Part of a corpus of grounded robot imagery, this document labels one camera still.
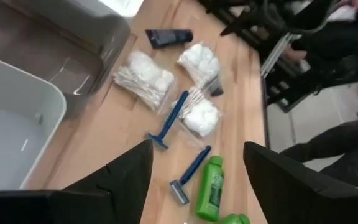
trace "wooden table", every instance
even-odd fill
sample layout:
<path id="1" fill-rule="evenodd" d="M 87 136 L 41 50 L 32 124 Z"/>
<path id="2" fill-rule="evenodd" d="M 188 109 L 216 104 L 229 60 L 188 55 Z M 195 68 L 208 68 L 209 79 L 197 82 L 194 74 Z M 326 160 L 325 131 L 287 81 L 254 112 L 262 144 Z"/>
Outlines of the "wooden table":
<path id="1" fill-rule="evenodd" d="M 222 110 L 222 120 L 209 142 L 211 154 L 223 156 L 225 171 L 221 216 L 245 213 L 251 223 L 266 223 L 254 195 L 242 160 L 244 141 L 264 144 L 264 116 L 259 58 L 255 51 L 234 35 L 220 37 L 223 25 L 194 0 L 145 0 L 132 21 L 132 35 L 114 69 L 127 53 L 139 49 L 179 79 L 180 90 L 192 86 L 186 72 L 176 65 L 183 47 L 152 50 L 144 29 L 192 29 L 193 43 L 210 46 L 223 65 L 224 94 L 213 101 Z M 145 138 L 157 133 L 164 117 L 158 117 L 134 95 L 108 82 L 77 121 L 67 121 L 58 130 L 50 147 L 64 147 L 48 178 L 46 188 L 62 189 L 112 161 Z M 179 179 L 199 152 L 190 147 L 183 132 L 174 132 L 166 152 L 154 150 L 152 180 L 142 224 L 199 223 L 194 205 L 200 182 L 198 172 L 185 191 L 190 204 L 180 207 L 169 192 L 169 182 Z"/>

